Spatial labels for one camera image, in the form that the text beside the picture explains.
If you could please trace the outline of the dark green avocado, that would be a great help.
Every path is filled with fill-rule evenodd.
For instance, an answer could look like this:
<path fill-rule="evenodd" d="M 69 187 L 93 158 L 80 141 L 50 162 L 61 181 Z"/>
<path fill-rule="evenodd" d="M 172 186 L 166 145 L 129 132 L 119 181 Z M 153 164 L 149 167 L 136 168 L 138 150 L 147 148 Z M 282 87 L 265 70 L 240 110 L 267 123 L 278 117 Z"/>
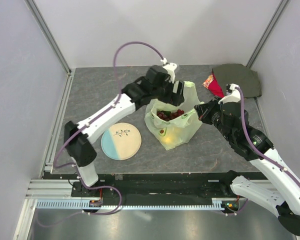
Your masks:
<path fill-rule="evenodd" d="M 170 111 L 162 111 L 162 113 L 167 117 L 169 117 L 172 114 Z"/>

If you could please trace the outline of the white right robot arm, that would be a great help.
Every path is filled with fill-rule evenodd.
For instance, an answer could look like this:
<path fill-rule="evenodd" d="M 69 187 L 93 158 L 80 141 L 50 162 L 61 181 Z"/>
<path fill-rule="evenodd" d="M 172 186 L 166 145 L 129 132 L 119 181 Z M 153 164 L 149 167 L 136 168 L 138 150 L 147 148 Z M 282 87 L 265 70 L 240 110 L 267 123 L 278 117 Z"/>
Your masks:
<path fill-rule="evenodd" d="M 292 173 L 260 130 L 250 126 L 240 102 L 219 104 L 218 99 L 194 106 L 199 121 L 213 125 L 236 154 L 256 167 L 275 187 L 267 190 L 230 170 L 219 191 L 225 197 L 244 197 L 274 214 L 290 233 L 300 236 L 300 180 Z"/>

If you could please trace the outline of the red grape bunch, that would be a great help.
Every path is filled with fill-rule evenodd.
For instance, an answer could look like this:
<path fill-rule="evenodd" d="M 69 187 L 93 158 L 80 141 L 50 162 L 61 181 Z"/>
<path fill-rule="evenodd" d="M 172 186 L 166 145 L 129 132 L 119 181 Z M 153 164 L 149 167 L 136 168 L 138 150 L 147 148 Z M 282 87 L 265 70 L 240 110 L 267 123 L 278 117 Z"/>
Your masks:
<path fill-rule="evenodd" d="M 181 115 L 183 115 L 185 112 L 181 109 L 178 109 L 176 111 L 167 111 L 167 110 L 157 110 L 156 115 L 166 121 L 169 122 L 171 120 L 176 119 L 177 117 L 180 117 Z"/>

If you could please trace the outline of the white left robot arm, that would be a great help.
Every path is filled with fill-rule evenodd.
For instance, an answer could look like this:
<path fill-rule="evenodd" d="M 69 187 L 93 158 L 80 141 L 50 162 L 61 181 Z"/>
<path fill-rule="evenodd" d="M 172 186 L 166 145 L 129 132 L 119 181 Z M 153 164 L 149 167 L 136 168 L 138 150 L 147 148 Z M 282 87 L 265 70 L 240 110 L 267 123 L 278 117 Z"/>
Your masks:
<path fill-rule="evenodd" d="M 89 197 L 100 191 L 99 177 L 94 161 L 97 153 L 93 147 L 96 140 L 122 118 L 147 106 L 151 100 L 159 100 L 173 106 L 184 102 L 184 83 L 176 81 L 176 63 L 151 66 L 144 76 L 127 84 L 110 103 L 90 117 L 64 127 L 64 145 L 72 158 L 79 179 L 83 182 L 82 191 Z"/>

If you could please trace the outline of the light green plastic bag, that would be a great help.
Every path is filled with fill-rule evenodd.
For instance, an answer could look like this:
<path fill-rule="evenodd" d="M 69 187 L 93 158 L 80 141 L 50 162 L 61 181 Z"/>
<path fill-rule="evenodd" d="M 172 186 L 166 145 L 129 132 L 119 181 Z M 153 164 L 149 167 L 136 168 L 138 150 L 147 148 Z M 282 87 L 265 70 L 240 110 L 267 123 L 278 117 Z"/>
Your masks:
<path fill-rule="evenodd" d="M 195 83 L 190 81 L 184 82 L 183 96 L 184 102 L 179 106 L 173 106 L 171 104 L 163 103 L 157 99 L 153 99 L 145 109 L 144 122 L 146 127 L 161 143 L 161 145 L 162 137 L 166 135 L 167 131 L 171 132 L 174 130 L 180 132 L 182 144 L 186 144 L 191 140 L 202 125 L 202 122 L 199 121 L 198 115 L 194 109 L 195 105 L 199 105 L 201 103 L 197 95 Z M 157 110 L 175 112 L 178 109 L 183 110 L 184 114 L 173 120 L 164 121 L 157 116 Z"/>

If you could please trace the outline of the yellow fruit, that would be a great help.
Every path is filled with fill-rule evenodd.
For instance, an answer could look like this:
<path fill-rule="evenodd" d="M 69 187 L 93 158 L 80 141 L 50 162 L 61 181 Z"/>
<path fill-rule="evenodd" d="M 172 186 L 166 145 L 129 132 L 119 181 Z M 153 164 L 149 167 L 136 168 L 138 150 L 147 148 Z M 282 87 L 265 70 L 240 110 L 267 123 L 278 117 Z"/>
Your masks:
<path fill-rule="evenodd" d="M 166 150 L 173 149 L 180 144 L 182 144 L 181 133 L 179 131 L 168 131 L 165 136 L 161 137 L 161 143 L 165 147 Z"/>

